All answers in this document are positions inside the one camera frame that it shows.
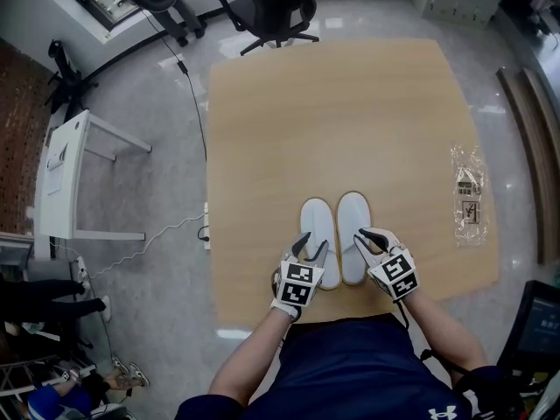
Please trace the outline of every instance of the tiled floor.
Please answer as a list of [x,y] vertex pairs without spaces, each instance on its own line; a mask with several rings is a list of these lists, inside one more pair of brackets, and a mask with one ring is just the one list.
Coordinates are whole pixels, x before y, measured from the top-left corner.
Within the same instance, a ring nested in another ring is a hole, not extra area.
[[[481,339],[496,361],[512,325],[524,282],[551,279],[535,264],[536,225],[529,170],[521,139],[494,74],[514,65],[492,27],[475,31],[422,20],[408,0],[318,0],[311,34],[322,41],[365,37],[435,39],[472,108],[493,185],[500,237],[500,281],[493,287],[445,303]],[[199,101],[207,112],[212,64],[237,57],[254,38],[238,33],[224,17],[212,19],[206,36],[181,49]],[[268,47],[251,54],[266,54]],[[99,76],[88,98],[92,112],[153,144],[150,155],[117,145],[111,164],[87,156],[81,174],[79,225],[91,229],[145,231],[201,214],[206,200],[206,168],[199,122],[188,81],[153,43]],[[116,143],[105,142],[106,147]],[[145,255],[94,280],[99,294],[113,300],[109,324],[113,348],[135,361],[151,378],[126,404],[141,419],[173,418],[180,402],[204,393],[214,372],[239,344],[220,339],[208,268],[208,254],[196,233],[200,221],[186,223],[155,240]],[[142,243],[71,241],[90,273],[141,249]],[[107,361],[108,350],[97,317],[83,321],[96,344],[94,357]],[[413,329],[418,347],[421,335]]]

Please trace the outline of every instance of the navy shirt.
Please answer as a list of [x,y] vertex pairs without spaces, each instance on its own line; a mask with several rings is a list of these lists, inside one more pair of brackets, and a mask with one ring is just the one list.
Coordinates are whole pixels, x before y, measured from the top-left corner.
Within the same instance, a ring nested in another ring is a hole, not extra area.
[[[463,420],[492,409],[487,395],[465,385],[451,390],[437,379],[398,322],[348,320],[290,339],[274,383],[247,408],[223,395],[201,395],[183,402],[176,420]],[[474,373],[501,377],[497,367]]]

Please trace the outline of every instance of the wall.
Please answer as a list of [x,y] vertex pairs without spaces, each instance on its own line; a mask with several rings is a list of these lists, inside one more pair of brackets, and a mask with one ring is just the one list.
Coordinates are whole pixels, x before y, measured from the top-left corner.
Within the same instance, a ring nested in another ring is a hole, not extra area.
[[[197,14],[220,7],[216,0],[187,2]],[[75,0],[0,0],[0,37],[53,71],[47,55],[52,39],[62,40],[73,63],[89,74],[153,34],[142,14],[109,32]]]

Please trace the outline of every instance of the desk leg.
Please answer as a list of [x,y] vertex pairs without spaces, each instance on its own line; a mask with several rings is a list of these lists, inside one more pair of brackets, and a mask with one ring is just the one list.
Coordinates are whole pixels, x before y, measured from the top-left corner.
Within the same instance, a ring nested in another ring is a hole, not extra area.
[[117,129],[114,126],[111,126],[109,123],[104,122],[101,118],[97,118],[95,115],[89,114],[89,122],[98,130],[102,130],[103,132],[110,134],[111,136],[116,137],[120,140],[123,140],[127,144],[136,146],[141,150],[151,152],[151,146],[146,142],[143,142],[135,136],[127,134],[126,132],[122,132],[120,129]]
[[96,150],[95,148],[92,148],[91,146],[85,146],[84,151],[87,151],[87,152],[93,154],[94,156],[97,156],[97,157],[100,157],[100,158],[106,158],[107,160],[110,160],[111,162],[116,161],[116,156],[114,154],[111,154],[109,152],[103,152],[102,150]]
[[119,234],[117,232],[96,232],[94,230],[76,230],[73,237],[79,240],[117,240],[144,241],[146,234]]

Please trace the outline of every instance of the person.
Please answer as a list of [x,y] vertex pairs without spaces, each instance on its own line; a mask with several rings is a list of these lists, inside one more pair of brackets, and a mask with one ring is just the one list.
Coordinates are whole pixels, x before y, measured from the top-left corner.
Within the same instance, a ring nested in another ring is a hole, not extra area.
[[103,320],[111,319],[108,296],[75,303],[54,302],[55,298],[79,294],[85,296],[89,282],[72,280],[39,280],[37,282],[6,282],[0,274],[0,319],[7,333],[17,335],[18,324],[67,322],[100,312]]
[[20,414],[28,420],[89,419],[92,410],[99,407],[110,389],[127,391],[150,385],[136,364],[131,362],[128,370],[116,356],[112,360],[114,369],[104,378],[99,374],[90,374],[80,380],[79,372],[73,369],[67,381],[32,392],[27,399],[27,406],[19,405]]
[[[506,412],[523,418],[506,406],[505,375],[489,364],[479,341],[421,289],[400,300],[444,363],[451,388],[416,357],[407,329],[392,314],[291,326],[299,308],[278,300],[275,281],[261,323],[221,366],[207,394],[179,406],[176,420],[490,420]],[[284,335],[276,379],[249,403]]]

